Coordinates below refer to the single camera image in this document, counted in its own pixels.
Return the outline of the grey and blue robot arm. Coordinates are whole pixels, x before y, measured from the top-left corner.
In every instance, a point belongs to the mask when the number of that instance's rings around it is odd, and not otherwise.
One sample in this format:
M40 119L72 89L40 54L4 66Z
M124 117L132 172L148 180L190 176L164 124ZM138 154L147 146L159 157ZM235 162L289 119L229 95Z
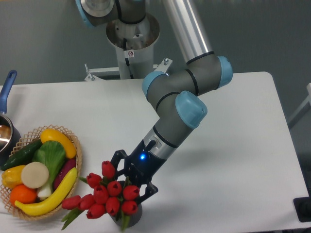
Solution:
M232 80L233 70L223 56L216 56L190 0L163 2L187 67L167 75L153 68L154 44L159 37L158 21L146 11L143 0L78 0L79 13L92 27L105 24L106 36L116 50L121 79L142 79L142 91L158 114L158 121L144 139L127 155L115 152L111 163L124 168L116 172L141 187L142 203L158 189L152 177L199 126L207 107L199 96L219 89Z

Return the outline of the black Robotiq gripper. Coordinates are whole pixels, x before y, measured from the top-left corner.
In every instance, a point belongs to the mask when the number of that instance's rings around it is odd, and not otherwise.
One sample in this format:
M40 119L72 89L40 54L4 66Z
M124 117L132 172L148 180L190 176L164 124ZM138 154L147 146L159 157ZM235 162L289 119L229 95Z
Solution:
M153 185L151 180L153 175L166 160L151 153L151 149L153 149L155 145L155 140L151 140L147 146L142 140L130 155L127 155L124 150L117 150L110 161L116 171L114 176L115 180L117 180L119 176L124 175L129 177L132 185L137 187L141 187L143 184L147 185L144 195L138 197L137 203L143 203L158 192L158 188ZM118 168L121 160L124 162L123 167Z

